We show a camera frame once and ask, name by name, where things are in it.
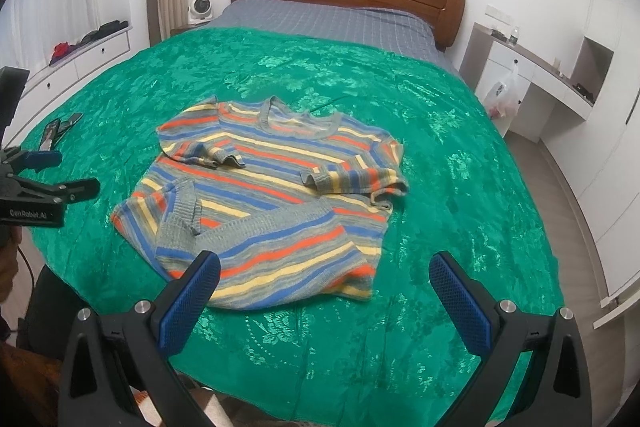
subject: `striped shirt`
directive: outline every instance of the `striped shirt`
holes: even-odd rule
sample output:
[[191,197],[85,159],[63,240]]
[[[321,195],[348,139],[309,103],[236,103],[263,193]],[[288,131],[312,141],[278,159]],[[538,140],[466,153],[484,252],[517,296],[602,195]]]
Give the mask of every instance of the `striped shirt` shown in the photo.
[[209,304],[261,309],[319,293],[369,298],[392,211],[407,183],[402,146],[335,112],[205,100],[161,125],[162,154],[111,214],[165,279],[218,254]]

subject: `silver bolt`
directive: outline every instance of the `silver bolt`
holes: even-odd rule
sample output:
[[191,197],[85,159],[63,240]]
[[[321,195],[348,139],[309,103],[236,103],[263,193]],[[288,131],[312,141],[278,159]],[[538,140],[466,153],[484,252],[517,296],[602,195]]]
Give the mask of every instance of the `silver bolt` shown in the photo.
[[500,301],[500,309],[505,313],[513,313],[516,311],[516,304],[509,299],[505,299],[504,301]]
[[78,320],[84,322],[89,317],[91,317],[91,310],[89,308],[82,308],[78,312]]
[[569,308],[560,308],[560,316],[568,321],[574,318],[574,312]]
[[138,301],[136,305],[133,306],[136,313],[146,313],[151,309],[151,303],[149,301]]

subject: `plastic bag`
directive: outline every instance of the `plastic bag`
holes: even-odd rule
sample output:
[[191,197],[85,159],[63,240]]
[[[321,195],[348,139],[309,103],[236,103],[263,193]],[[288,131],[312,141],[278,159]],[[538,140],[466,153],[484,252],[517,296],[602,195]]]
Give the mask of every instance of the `plastic bag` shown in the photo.
[[502,79],[495,83],[484,97],[482,105],[489,115],[489,118],[514,117],[518,113],[520,100],[516,90],[516,79],[518,77],[518,65],[514,63],[513,69]]

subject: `human hand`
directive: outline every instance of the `human hand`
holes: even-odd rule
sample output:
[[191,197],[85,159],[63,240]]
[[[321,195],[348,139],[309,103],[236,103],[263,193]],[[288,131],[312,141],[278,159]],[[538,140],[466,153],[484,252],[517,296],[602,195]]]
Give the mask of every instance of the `human hand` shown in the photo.
[[0,248],[0,303],[7,300],[18,273],[18,245],[22,242],[22,228],[11,227],[11,237]]

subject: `black pants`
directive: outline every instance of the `black pants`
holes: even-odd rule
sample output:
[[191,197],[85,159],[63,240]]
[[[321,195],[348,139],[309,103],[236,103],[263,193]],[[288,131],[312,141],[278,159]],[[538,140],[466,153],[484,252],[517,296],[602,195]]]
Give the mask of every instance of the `black pants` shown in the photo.
[[74,318],[85,306],[86,302],[45,265],[24,321],[20,321],[15,345],[50,359],[64,359]]

